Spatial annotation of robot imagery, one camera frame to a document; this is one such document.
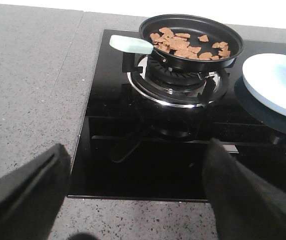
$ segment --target gray countertop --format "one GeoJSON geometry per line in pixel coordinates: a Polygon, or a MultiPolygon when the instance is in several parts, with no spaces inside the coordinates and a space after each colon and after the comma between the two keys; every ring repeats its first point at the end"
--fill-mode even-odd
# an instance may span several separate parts
{"type": "MultiPolygon", "coordinates": [[[[0,5],[0,177],[54,143],[73,157],[103,29],[144,17],[0,5]]],[[[244,39],[286,43],[286,29],[230,25],[244,39]]],[[[209,204],[66,198],[49,239],[217,239],[209,204]]]]}

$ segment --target frying pan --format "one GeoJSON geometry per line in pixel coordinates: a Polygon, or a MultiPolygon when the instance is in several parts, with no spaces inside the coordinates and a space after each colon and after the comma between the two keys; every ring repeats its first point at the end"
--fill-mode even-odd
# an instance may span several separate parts
{"type": "Polygon", "coordinates": [[[166,68],[172,68],[178,72],[213,72],[219,69],[228,68],[233,65],[236,57],[243,50],[243,40],[241,36],[228,26],[219,22],[192,15],[166,14],[148,18],[139,27],[141,39],[113,35],[110,45],[125,53],[149,54],[159,61],[166,68]],[[231,56],[219,60],[192,60],[172,53],[166,53],[155,48],[150,39],[151,33],[159,33],[159,29],[169,27],[174,33],[188,33],[190,46],[202,47],[199,54],[212,52],[217,55],[217,49],[212,48],[216,42],[227,42],[231,56]],[[206,34],[209,42],[200,42],[197,37],[206,34]]]}

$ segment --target black frying pan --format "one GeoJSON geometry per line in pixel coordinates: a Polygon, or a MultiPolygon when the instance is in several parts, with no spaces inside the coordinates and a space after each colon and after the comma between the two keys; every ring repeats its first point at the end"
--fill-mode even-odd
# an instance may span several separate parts
{"type": "Polygon", "coordinates": [[[212,72],[228,68],[233,65],[236,57],[243,50],[243,40],[233,29],[219,22],[192,15],[166,14],[151,17],[141,23],[139,27],[140,37],[141,39],[152,43],[150,34],[156,32],[160,33],[159,29],[163,27],[169,27],[174,33],[181,32],[190,34],[191,38],[188,40],[190,46],[202,47],[200,53],[212,52],[213,55],[217,55],[218,50],[212,48],[213,43],[216,42],[227,42],[229,50],[231,51],[231,56],[229,58],[204,61],[175,56],[154,47],[150,53],[153,58],[159,61],[163,66],[172,68],[176,71],[195,73],[212,72]],[[198,40],[197,37],[204,34],[208,36],[209,42],[204,43],[198,40]]]}

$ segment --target white wall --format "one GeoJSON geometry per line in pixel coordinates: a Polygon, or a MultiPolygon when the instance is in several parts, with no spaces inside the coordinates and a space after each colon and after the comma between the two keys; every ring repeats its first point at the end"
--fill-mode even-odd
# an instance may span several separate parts
{"type": "Polygon", "coordinates": [[[225,24],[286,29],[286,0],[0,0],[0,4],[145,17],[181,13],[225,24]]]}

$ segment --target stove burner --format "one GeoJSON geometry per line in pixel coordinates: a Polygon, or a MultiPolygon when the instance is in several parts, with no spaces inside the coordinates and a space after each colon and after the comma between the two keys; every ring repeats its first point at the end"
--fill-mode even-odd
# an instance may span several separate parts
{"type": "Polygon", "coordinates": [[[166,84],[178,85],[178,86],[191,86],[198,88],[204,85],[205,76],[197,72],[176,72],[163,67],[158,61],[152,57],[148,57],[146,73],[154,80],[157,79],[166,84]]]}
{"type": "Polygon", "coordinates": [[[128,72],[127,77],[132,87],[139,92],[142,96],[153,100],[161,105],[177,107],[177,108],[194,108],[204,106],[202,94],[206,91],[206,78],[213,77],[212,84],[215,85],[213,93],[208,103],[212,103],[219,100],[227,91],[228,88],[228,74],[224,70],[218,72],[210,72],[208,76],[203,76],[200,73],[177,73],[170,71],[163,71],[159,76],[163,76],[166,73],[165,81],[160,78],[150,77],[148,73],[150,67],[147,66],[148,57],[143,56],[140,58],[138,66],[143,67],[143,72],[128,72]],[[191,80],[190,83],[196,84],[185,85],[185,84],[170,84],[168,79],[170,74],[174,75],[173,79],[185,81],[185,79],[191,80]]]}

